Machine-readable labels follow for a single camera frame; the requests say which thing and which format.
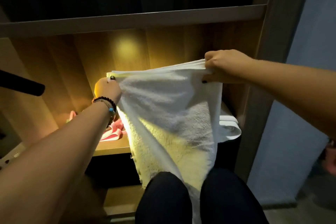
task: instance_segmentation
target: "dark pants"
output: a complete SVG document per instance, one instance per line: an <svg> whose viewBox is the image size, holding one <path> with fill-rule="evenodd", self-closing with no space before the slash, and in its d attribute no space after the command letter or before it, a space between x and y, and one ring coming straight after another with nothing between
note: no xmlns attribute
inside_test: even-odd
<svg viewBox="0 0 336 224"><path fill-rule="evenodd" d="M202 224L268 223L247 185L226 169L212 169L200 198ZM188 190L170 172L158 173L148 184L135 214L136 224L191 224Z"/></svg>

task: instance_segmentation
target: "wall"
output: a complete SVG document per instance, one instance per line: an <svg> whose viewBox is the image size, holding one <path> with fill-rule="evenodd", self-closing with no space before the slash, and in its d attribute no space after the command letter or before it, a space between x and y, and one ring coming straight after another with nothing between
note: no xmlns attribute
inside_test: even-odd
<svg viewBox="0 0 336 224"><path fill-rule="evenodd" d="M287 63L336 70L336 0L306 0ZM262 205L295 201L327 136L274 102L248 179Z"/></svg>

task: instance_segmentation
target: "hand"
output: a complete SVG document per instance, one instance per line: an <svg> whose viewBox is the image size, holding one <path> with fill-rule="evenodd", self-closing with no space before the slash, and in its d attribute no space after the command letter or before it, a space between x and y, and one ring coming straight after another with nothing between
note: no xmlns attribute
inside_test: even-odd
<svg viewBox="0 0 336 224"><path fill-rule="evenodd" d="M241 72L253 61L237 50L207 52L205 67L213 70L213 74L204 75L202 82L243 83Z"/></svg>
<svg viewBox="0 0 336 224"><path fill-rule="evenodd" d="M107 97L118 104L121 97L121 89L115 80L107 81L107 77L101 78L94 86L94 94L97 97Z"/></svg>

